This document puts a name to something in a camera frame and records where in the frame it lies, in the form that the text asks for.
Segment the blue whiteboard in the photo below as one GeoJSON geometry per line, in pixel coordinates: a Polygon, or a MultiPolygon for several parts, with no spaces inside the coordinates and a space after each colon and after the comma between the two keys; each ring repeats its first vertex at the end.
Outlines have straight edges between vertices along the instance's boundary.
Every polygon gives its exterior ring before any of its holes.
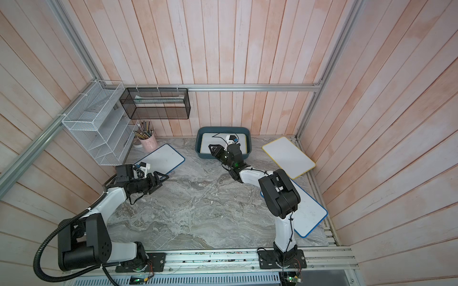
{"type": "Polygon", "coordinates": [[[305,238],[328,215],[327,210],[289,178],[264,176],[255,181],[274,216],[275,242],[289,244],[294,234],[305,238]]]}
{"type": "Polygon", "coordinates": [[[151,165],[149,173],[158,171],[162,174],[169,174],[184,161],[184,156],[182,156],[176,149],[169,144],[164,144],[148,156],[145,156],[138,162],[134,163],[134,165],[139,164],[139,162],[146,162],[151,165]]]}

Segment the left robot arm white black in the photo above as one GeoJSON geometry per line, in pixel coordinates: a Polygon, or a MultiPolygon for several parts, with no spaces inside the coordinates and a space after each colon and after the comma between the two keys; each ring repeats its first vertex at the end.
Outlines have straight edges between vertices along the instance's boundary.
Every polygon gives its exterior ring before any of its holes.
{"type": "Polygon", "coordinates": [[[118,265],[134,272],[144,271],[150,258],[141,242],[115,243],[107,230],[107,222],[117,208],[131,199],[150,195],[168,180],[167,174],[150,171],[146,163],[124,164],[105,184],[104,191],[77,219],[60,223],[58,233],[58,265],[63,271],[92,266],[118,265]]]}

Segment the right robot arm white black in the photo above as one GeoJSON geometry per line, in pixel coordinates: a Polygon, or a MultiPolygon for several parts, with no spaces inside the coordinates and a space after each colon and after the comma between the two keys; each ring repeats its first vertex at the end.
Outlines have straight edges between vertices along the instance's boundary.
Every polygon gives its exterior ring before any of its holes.
{"type": "Polygon", "coordinates": [[[268,210],[275,217],[276,237],[271,255],[279,266],[285,266],[298,253],[294,238],[294,218],[301,197],[292,181],[283,169],[267,172],[246,164],[239,144],[225,147],[210,144],[208,148],[235,181],[261,190],[268,210]]]}

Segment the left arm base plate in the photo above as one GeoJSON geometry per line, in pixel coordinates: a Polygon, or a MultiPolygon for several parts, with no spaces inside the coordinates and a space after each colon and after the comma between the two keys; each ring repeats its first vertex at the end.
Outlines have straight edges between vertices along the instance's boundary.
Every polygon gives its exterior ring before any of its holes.
{"type": "Polygon", "coordinates": [[[156,273],[162,272],[165,266],[166,253],[146,253],[137,258],[121,262],[116,267],[116,273],[140,272],[140,273],[156,273]]]}

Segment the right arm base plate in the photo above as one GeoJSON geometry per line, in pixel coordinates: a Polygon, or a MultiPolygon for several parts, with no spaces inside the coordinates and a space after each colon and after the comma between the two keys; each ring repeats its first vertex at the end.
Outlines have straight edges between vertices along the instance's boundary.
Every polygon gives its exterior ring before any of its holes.
{"type": "Polygon", "coordinates": [[[287,253],[279,250],[267,250],[258,248],[256,250],[258,261],[261,269],[305,269],[307,263],[302,250],[292,249],[287,253]]]}

